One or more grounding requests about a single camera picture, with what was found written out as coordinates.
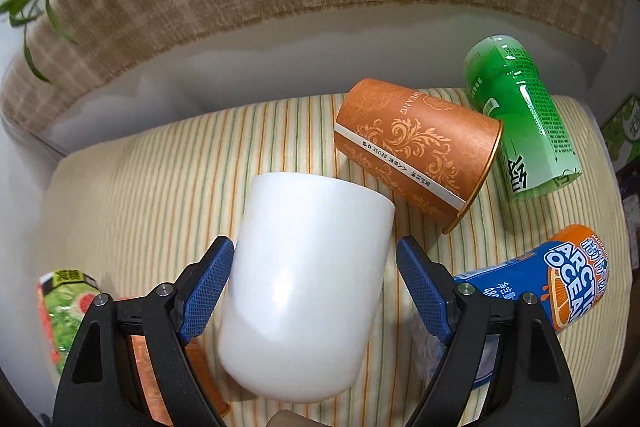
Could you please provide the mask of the striped table cloth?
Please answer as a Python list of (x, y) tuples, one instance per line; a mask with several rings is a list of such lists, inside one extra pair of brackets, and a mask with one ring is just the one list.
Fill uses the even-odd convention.
[[(239, 232), (254, 176), (298, 171), (366, 187), (378, 182), (335, 150), (338, 94), (225, 109), (98, 144), (63, 159), (42, 205), (37, 273), (76, 269), (117, 297), (137, 297), (177, 277), (219, 235)], [(588, 423), (600, 410), (623, 358), (631, 267), (617, 182), (587, 107), (554, 100), (582, 174), (549, 195), (510, 200), (492, 169), (470, 211), (449, 234), (404, 200), (396, 236), (412, 235), (454, 273), (529, 251), (567, 225), (585, 225), (608, 253), (608, 288), (560, 336)]]

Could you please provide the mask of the orange paper cup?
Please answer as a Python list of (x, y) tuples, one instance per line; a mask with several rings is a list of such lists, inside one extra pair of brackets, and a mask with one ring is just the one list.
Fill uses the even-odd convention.
[[(158, 421), (166, 426), (171, 426), (172, 421), (165, 407), (162, 394), (160, 393), (160, 387), (158, 387), (157, 384), (145, 338), (143, 336), (131, 336), (130, 339), (146, 406), (150, 411), (151, 417), (154, 421)], [(186, 346), (186, 358), (191, 364), (191, 369), (196, 380), (218, 415), (220, 417), (227, 415), (230, 410), (230, 405), (224, 401), (214, 382), (200, 338), (196, 337)]]
[(503, 123), (383, 80), (358, 81), (334, 122), (337, 150), (450, 233), (494, 163)]

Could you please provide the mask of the far orange paper cup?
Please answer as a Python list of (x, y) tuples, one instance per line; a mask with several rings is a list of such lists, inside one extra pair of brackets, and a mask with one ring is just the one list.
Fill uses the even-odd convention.
[(358, 81), (334, 122), (337, 150), (450, 233), (494, 163), (503, 123), (383, 80)]

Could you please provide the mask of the white plastic cup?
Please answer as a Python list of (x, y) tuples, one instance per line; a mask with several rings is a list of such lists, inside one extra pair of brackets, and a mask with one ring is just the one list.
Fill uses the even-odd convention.
[(356, 381), (392, 240), (395, 206), (310, 173), (256, 176), (224, 302), (218, 355), (258, 397), (319, 402)]

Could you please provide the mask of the blue orange soda bottle cup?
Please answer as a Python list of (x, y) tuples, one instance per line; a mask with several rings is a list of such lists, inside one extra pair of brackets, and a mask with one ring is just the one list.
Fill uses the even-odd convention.
[[(541, 302), (559, 333), (585, 315), (605, 293), (608, 254), (596, 233), (585, 225), (570, 225), (546, 243), (493, 267), (454, 275), (456, 283), (471, 283), (485, 296), (515, 300), (530, 291)], [(445, 346), (435, 327), (418, 325), (414, 341), (418, 348), (416, 369), (429, 381), (444, 354)], [(488, 335), (473, 388), (490, 381), (499, 335)]]

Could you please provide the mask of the green paper bag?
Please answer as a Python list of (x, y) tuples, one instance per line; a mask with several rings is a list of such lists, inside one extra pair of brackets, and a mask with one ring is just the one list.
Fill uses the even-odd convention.
[(638, 95), (631, 95), (601, 129), (614, 171), (620, 171), (640, 152), (640, 106)]

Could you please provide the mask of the near orange paper cup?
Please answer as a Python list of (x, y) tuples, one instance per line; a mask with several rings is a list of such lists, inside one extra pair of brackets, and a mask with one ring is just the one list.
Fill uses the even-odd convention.
[[(131, 336), (130, 339), (146, 406), (150, 411), (151, 417), (154, 421), (158, 421), (166, 426), (171, 426), (172, 421), (165, 407), (162, 394), (160, 393), (160, 387), (158, 387), (157, 384), (145, 338), (143, 336)], [(218, 415), (220, 417), (227, 415), (230, 410), (230, 405), (224, 401), (214, 382), (200, 338), (196, 337), (186, 346), (186, 358), (191, 364), (191, 369), (196, 380)]]

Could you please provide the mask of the red green label bottle cup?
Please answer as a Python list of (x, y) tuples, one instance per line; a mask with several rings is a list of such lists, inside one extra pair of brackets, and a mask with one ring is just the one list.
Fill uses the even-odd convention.
[(40, 277), (36, 287), (38, 313), (56, 378), (62, 375), (79, 326), (99, 293), (94, 278), (77, 269), (56, 270)]

